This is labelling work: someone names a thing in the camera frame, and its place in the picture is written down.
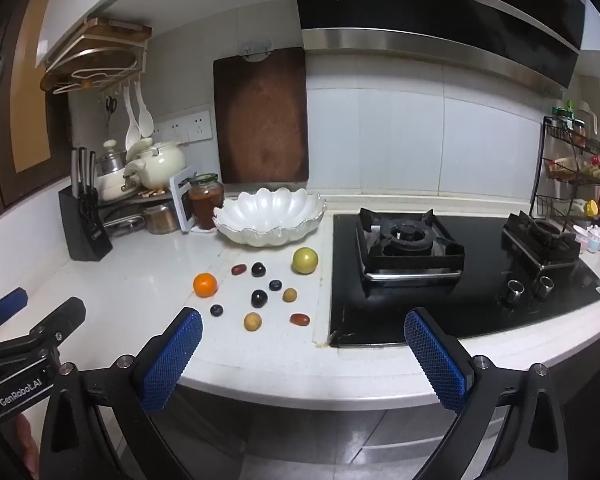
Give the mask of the orange mandarin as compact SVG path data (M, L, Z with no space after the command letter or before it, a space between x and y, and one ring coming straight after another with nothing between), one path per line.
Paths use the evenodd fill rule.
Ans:
M211 273L199 273L193 280L193 291L200 298L213 296L218 290L218 281Z

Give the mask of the white hanging spoon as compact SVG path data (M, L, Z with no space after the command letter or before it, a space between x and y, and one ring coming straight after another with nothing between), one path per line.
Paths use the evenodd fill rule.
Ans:
M150 111L148 110L148 107L145 103L140 80L134 82L134 87L138 105L138 128L140 128L140 136L143 139L146 139L152 136L152 134L154 133L154 118L150 114Z

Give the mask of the white wall power outlets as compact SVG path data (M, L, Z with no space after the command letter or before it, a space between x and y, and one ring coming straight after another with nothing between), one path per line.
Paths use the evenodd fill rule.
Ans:
M154 131L155 139L179 144L207 141L212 136L211 115L208 110L158 122Z

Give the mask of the wall rack with boards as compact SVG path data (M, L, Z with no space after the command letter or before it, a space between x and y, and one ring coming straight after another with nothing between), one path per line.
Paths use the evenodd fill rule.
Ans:
M47 62L40 88L61 94L107 89L141 73L146 65L149 26L113 18L90 18Z

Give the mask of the dark plum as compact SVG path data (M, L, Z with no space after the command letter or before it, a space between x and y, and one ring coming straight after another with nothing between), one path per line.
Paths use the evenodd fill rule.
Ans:
M262 262L253 263L251 267L251 275L254 278L263 278L266 274L266 267Z
M268 293L262 289L256 289L251 293L251 305L255 309L261 309L268 303Z

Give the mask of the small steel lidded pot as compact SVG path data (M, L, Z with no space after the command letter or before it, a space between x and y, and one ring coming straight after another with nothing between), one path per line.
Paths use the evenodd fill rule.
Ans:
M119 148L117 141L109 139L102 144L105 153L97 159L96 168L99 176L113 174L123 170L126 165L126 151Z

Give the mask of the tan longan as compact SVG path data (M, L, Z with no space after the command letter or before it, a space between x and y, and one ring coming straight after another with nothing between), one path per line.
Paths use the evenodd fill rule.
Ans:
M283 300L285 302L288 302L288 304L291 304L292 302L295 302L298 298L298 292L294 289L294 288L286 288L283 292Z
M248 332L256 332L262 326L261 315L257 312L250 312L244 317L244 327Z

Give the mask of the black gas stove top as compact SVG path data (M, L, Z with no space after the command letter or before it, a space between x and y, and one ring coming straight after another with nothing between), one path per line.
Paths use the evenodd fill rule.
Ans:
M358 214L334 219L328 343L336 348L404 344L403 324L423 307L458 338L539 323L600 300L600 278L581 260L571 270L536 274L503 245L508 218L436 216L465 247L455 283L385 288L363 281L356 247Z

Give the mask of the black range hood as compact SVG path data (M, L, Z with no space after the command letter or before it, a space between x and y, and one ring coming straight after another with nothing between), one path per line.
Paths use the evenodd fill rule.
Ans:
M313 51L405 54L559 98L581 50L585 0L297 0Z

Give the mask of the cream ceramic pot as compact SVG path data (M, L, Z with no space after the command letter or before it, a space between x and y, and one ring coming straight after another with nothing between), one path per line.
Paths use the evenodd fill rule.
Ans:
M148 190L166 188L170 179L186 166L185 154L178 141L155 143L151 138L140 139L126 158L125 180L139 180Z

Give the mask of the green round fruit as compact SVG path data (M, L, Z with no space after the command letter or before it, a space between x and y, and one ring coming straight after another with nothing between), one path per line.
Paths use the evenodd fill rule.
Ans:
M291 267L298 274L308 275L316 270L319 261L320 258L314 249L301 247L294 252Z

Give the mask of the white scalloped fruit bowl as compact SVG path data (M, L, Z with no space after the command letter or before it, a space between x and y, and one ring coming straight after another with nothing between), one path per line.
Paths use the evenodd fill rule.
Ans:
M326 206L324 197L304 188L259 188L257 192L241 192L236 198L224 200L222 208L214 208L213 222L220 233L236 244L280 247L314 232Z

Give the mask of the black knife block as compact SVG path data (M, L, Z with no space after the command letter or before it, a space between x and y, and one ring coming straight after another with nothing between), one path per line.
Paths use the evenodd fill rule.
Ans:
M60 218L69 256L74 261L99 262L112 244L98 213L94 151L71 151L70 184L58 192Z

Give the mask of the white plastic rack frame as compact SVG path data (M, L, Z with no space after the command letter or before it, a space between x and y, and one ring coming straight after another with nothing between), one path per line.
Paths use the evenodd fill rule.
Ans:
M178 218L178 225L184 234L188 234L196 223L193 206L190 204L189 199L192 180L196 175L197 173L192 167L186 167L178 174L170 177L169 180L176 218Z

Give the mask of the right burner grate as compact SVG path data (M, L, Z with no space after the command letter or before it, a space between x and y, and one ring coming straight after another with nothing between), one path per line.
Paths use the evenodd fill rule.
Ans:
M573 234L523 211L508 216L502 233L506 250L529 273L571 270L580 260L580 244Z

